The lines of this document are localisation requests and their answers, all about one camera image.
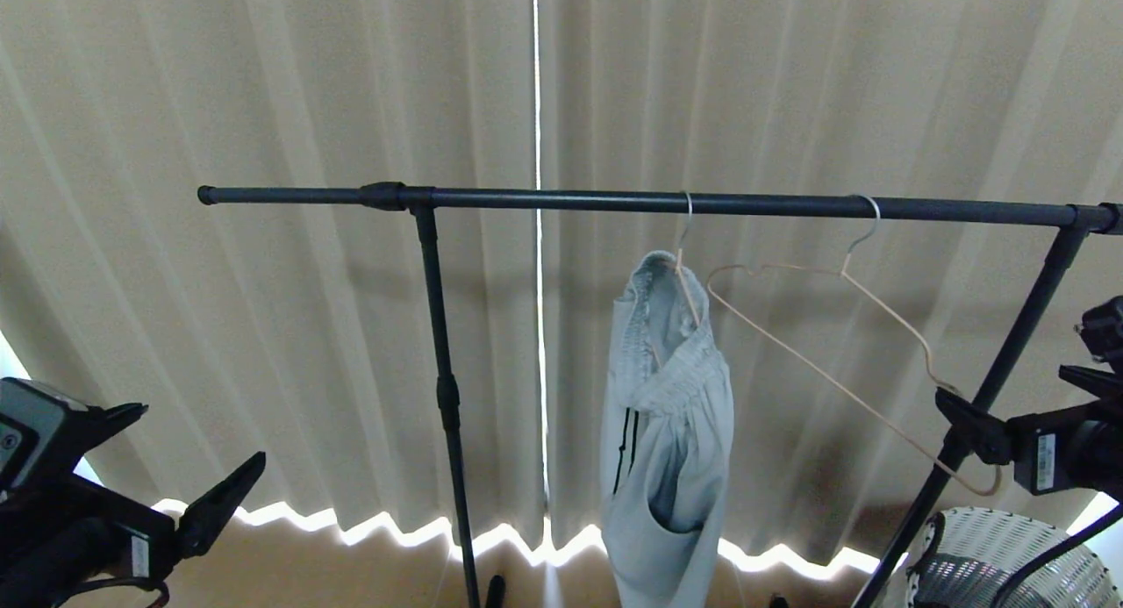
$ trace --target metal hook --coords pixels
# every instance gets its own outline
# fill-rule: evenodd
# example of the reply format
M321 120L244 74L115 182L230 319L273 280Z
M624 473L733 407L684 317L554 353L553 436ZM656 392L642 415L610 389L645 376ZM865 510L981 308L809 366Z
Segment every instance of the metal hook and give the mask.
M877 206L877 201L876 200L874 200L869 196L862 196L861 193L851 193L850 196L857 196L858 198L865 198L866 201L869 202L871 207L874 207L874 225L871 227L869 227L869 230L866 232L866 235L862 235L861 237L859 237L858 239L855 239L850 244L850 247L847 248L847 251L846 251L847 255L850 255L850 253L853 253L855 247L857 247L859 244L861 244L862 242L865 242L865 241L869 239L870 237L873 237L874 234L877 233L877 223L882 221L882 208Z
M683 243L686 241L686 233L691 230L691 223L694 221L694 200L691 200L691 192L684 191L686 194L686 225L683 226L683 232L678 234L678 242L675 244L675 253L677 253L679 261L683 256Z

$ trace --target empty clothes hanger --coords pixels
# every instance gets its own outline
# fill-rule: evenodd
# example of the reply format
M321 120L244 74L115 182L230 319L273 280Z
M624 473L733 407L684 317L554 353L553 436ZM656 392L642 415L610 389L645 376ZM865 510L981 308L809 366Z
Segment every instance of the empty clothes hanger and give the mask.
M801 272L821 273L821 274L830 274L830 275L838 276L838 278L842 279L843 281L846 281L847 283L849 283L850 285L852 285L853 288L858 289L859 292L861 292L864 296L866 296L869 300L874 301L874 303L876 303L877 307L879 307L883 310L885 310L885 312L887 312L889 316L894 317L894 319L897 323L900 323L902 326L904 326L905 329L907 329L909 333L912 334L913 337L915 337L915 339L917 342L920 342L921 348L923 348L923 352L924 352L924 371L928 373L928 376L930 376L932 379L932 382L934 382L937 384L937 387L940 387L940 388L944 389L946 391L949 391L951 393L955 393L955 394L961 397L962 393L960 393L959 389L957 389L956 387L953 387L951 383L949 383L949 382L940 379L935 374L934 365L933 365L933 362L932 362L932 359L933 359L933 356L932 356L932 347L928 344L928 341L924 339L924 336L921 335L921 333L915 327L913 327L912 325L910 325L909 321L906 321L901 315L898 315L896 311L894 311L892 308L889 308L888 305L886 305L884 301L882 301L880 299L878 299L878 297L875 296L874 292L870 292L865 285L862 285L861 283L859 283L857 280L853 279L853 276L850 276L850 273L847 272L847 267L850 265L850 256L853 254L853 249L859 244L861 244L862 242L865 242L866 239L868 239L870 236L873 236L874 233L877 232L877 225L878 225L878 223L882 219L882 208L878 207L876 200L874 200L873 198L869 198L868 196L858 194L858 197L859 198L865 198L870 203L870 206L874 208L874 224L873 224L873 226L870 226L869 230L865 235L862 235L861 237L859 237L858 239L853 241L850 244L850 247L847 248L846 257L842 260L842 266L839 270L833 271L833 270L816 269L816 267L809 267L809 266L798 266L798 265L793 265L793 264L764 264L764 265L761 265L761 267L757 272L754 272L752 270L750 270L749 267L747 267L745 265L741 265L741 264L730 264L730 265L721 266L721 267L714 270L713 272L710 273L710 276L706 276L706 284L705 284L706 290L710 292L710 296L713 297L719 303L721 303L722 306L725 306L727 308L729 308L729 310L732 311L738 318L740 318L745 323L749 324L750 327L752 327L757 332L761 333L769 341L772 341L773 343L779 345L780 347L783 347L785 351L787 351L788 353L791 353L795 357L800 359L800 361L802 361L804 364L806 364L812 370L814 370L816 373L819 373L819 375L822 375L823 379L825 379L828 382L830 382L831 384L833 384L838 390L842 391L847 397L850 397L850 399L853 400L855 402L857 402L858 406L860 406L861 408L866 409L870 415L873 415L874 417L876 417L882 424L886 425L898 437L901 437L902 439L904 439L905 442L907 442L911 446L913 446L920 453L922 453L924 456L926 456L929 460L931 460L932 463L934 463L940 470L942 470L943 472L947 472L949 477L951 477L952 479L955 479L956 481L958 481L961 486L964 486L965 488L967 488L968 490L970 490L971 492L974 492L974 493L976 493L978 496L984 496L984 497L994 496L998 491L998 489L1002 487L1002 470L1001 470L1001 468L998 468L997 465L995 466L994 483L989 488L987 488L987 489L976 488L975 486L973 486L970 483L967 483L967 481L962 477L960 477L959 474L957 474L955 470L952 470L946 463L943 463L942 461L940 461L940 459L938 456L935 456L934 454L932 454L928 450L925 450L923 446L921 446L919 442L916 442L915 439L913 439L907 433L903 432L903 429L898 425L894 424L888 418L886 418L884 415L882 415L882 412L878 412L877 409L875 409L874 407L871 407L868 403L866 403L861 398L859 398L857 394L855 394L853 391L851 391L850 389L847 389L846 387L843 387L841 382L839 382L838 380L836 380L834 378L832 378L829 373L827 373L821 367L819 367L818 364L811 362L806 356L804 356L802 353L797 352L794 347L792 347L787 343L778 339L776 336L774 336L772 333L769 333L767 329L765 329L761 325L755 323L752 319L750 319L749 317L745 316L740 310L738 310L737 308L734 308L733 305L731 305L729 301L727 301L725 299L723 299L721 296L719 296L713 290L713 284L711 283L713 281L713 278L715 275L718 275L719 273L721 273L721 272L732 271L732 270L745 272L749 276L756 276L756 275L758 275L758 274L760 274L760 273L763 273L764 271L767 271L767 270L794 270L794 271L801 271Z
M684 191L686 194L686 224L683 225L683 232L678 234L678 242L675 243L675 274L678 276L678 283L683 287L683 294L686 297L686 303L691 306L691 316L694 317L694 327L702 326L702 319L699 317L697 305L694 303L694 297L691 296L691 288L686 284L686 276L683 275L683 244L686 242L686 233L691 230L691 223L694 221L694 200L691 199L691 192Z

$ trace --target garment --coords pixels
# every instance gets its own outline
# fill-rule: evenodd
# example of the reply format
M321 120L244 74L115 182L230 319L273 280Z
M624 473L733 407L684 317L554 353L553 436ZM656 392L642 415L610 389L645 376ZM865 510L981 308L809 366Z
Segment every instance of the garment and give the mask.
M705 604L725 515L733 397L709 299L674 255L640 262L612 316L602 537L624 608Z

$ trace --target vertical black pole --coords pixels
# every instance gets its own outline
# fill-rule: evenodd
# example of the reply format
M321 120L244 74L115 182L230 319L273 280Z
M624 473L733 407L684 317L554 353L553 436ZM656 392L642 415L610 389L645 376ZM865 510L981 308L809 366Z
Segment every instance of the vertical black pole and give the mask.
M418 223L421 257L424 261L424 285L429 296L429 318L432 320L432 344L437 353L437 406L448 444L448 466L453 472L453 496L456 499L456 525L464 550L464 579L468 587L468 606L480 608L480 586L476 580L476 556L472 551L472 526L468 524L468 498L464 489L464 448L460 446L460 391L453 375L453 359L448 348L448 325L445 320L445 289L440 283L440 258L437 255L437 217L432 207L410 209Z
M979 384L979 390L971 403L983 410L989 410L990 406L994 405L995 397L998 397L999 389L1010 378L1011 371L1014 370L1014 364L1022 355L1022 351L1025 350L1026 343L1030 342L1030 336L1038 327L1038 321L1041 320L1046 308L1049 307L1053 292L1060 285L1065 272L1072 265L1072 260L1076 258L1080 244L1087 235L1088 230L1083 227L1062 228L1057 234L1049 248L1049 254L1046 255L1041 273L1038 274L1038 280L1033 283L1033 289L1030 290L1030 296L1022 306L1022 311L1017 314L1013 327L1010 328L1010 334L1006 335L1006 341L998 350L998 355L995 356L990 371ZM966 446L956 442L950 435L944 436L940 460L949 468L959 470L968 454L970 453ZM889 542L889 547L882 555L882 562L877 565L877 570L866 581L866 586L851 605L852 608L869 608L874 605L878 593L889 581L889 575L893 574L893 568L897 560L923 528L949 479L950 477L942 470L932 469L932 473L924 481L924 487L921 488L904 520L897 527L897 532Z

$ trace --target black clothing rack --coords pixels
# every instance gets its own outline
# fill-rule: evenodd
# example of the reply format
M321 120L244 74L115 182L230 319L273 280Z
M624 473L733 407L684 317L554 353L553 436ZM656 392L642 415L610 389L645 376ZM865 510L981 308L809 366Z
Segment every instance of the black clothing rack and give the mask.
M855 197L691 193L690 199L693 202L695 214L819 218L874 217L869 203ZM636 191L440 189L381 182L357 189L220 189L201 187L199 188L199 200L204 205L223 202L363 205L386 211L409 210L417 219L418 239L421 242L424 261L433 346L437 355L437 406L440 408L445 437L448 442L448 461L453 473L457 527L460 545L464 550L464 575L467 583L468 605L472 608L480 608L472 529L468 524L468 505L464 489L459 392L453 375L453 363L448 348L444 289L440 281L440 262L437 256L437 220L433 209L451 207L685 214L687 212L686 197L683 193ZM1121 221L1123 205L1120 203L1106 202L1098 206L1037 205L913 198L878 198L877 203L880 207L880 216L885 219L1047 226L1059 229L1025 303L1017 314L1017 318L1014 319L1010 334L1006 335L990 370L975 394L973 403L984 411L989 410L999 389L1010 378L1014 364L1049 306L1065 272L1072 264L1084 238L1090 233L1123 235L1123 221ZM939 456L949 468L958 470L968 454L968 448L949 435L943 439L943 447ZM878 593L888 582L897 560L923 527L947 484L947 473L933 466L928 480L882 555L877 570L874 571L865 588L855 599L855 608L868 608L874 604ZM486 600L489 608L497 608L502 604L503 588L502 578L494 577Z

